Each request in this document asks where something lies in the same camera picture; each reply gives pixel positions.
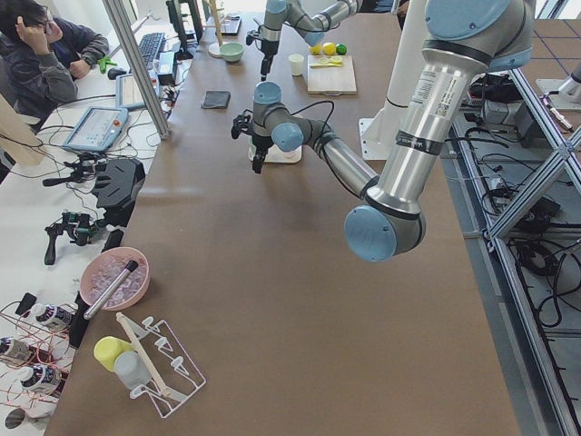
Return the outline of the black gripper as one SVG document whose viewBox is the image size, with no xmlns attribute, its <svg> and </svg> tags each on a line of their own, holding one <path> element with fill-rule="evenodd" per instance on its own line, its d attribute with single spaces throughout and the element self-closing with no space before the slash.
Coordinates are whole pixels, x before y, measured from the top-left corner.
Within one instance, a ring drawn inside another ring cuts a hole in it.
<svg viewBox="0 0 581 436">
<path fill-rule="evenodd" d="M 251 136 L 251 142 L 256 149 L 256 152 L 252 157 L 252 170 L 255 173 L 261 173 L 262 167 L 268 155 L 267 152 L 272 147 L 272 139 L 270 136 L 253 134 Z"/>
<path fill-rule="evenodd" d="M 272 57 L 278 53 L 278 42 L 261 40 L 261 52 L 265 55 L 261 61 L 261 81 L 265 82 L 271 72 Z"/>
</svg>

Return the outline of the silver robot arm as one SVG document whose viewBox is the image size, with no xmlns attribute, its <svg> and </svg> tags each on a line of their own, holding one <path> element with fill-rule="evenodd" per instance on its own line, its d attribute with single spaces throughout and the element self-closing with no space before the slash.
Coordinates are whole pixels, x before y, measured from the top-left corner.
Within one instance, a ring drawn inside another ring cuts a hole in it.
<svg viewBox="0 0 581 436">
<path fill-rule="evenodd" d="M 414 249 L 426 230 L 419 197 L 461 101 L 475 76 L 529 61 L 535 7 L 532 1 L 410 3 L 398 53 L 417 53 L 424 64 L 380 173 L 328 122 L 290 114 L 279 86 L 262 79 L 253 92 L 253 170 L 261 170 L 272 146 L 289 152 L 307 145 L 361 199 L 344 223 L 347 244 L 359 258 L 382 262 Z M 422 37 L 417 49 L 412 35 Z"/>
<path fill-rule="evenodd" d="M 300 1 L 268 0 L 263 22 L 258 26 L 253 38 L 259 42 L 263 54 L 261 62 L 261 81 L 267 80 L 271 65 L 279 51 L 281 31 L 284 25 L 294 29 L 307 43 L 317 45 L 326 32 L 341 21 L 357 14 L 364 6 L 364 1 L 342 0 L 317 13 L 309 15 Z"/>
</svg>

